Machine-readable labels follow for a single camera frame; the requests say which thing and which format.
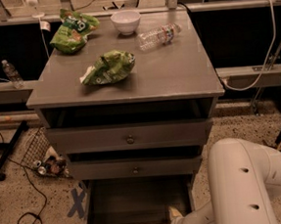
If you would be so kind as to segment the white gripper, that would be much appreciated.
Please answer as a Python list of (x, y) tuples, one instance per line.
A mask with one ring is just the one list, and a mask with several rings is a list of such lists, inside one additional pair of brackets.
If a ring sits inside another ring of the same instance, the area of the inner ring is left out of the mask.
[(168, 208), (169, 217), (172, 219), (171, 224), (188, 224), (185, 217), (182, 217), (183, 214), (175, 207), (170, 206)]

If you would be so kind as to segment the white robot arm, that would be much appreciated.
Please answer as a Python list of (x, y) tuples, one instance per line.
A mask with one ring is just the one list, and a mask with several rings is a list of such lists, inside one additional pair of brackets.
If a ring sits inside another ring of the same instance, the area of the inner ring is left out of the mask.
[(171, 224), (278, 224), (271, 200), (281, 195), (281, 152), (231, 138), (210, 149), (211, 199), (184, 216), (170, 207)]

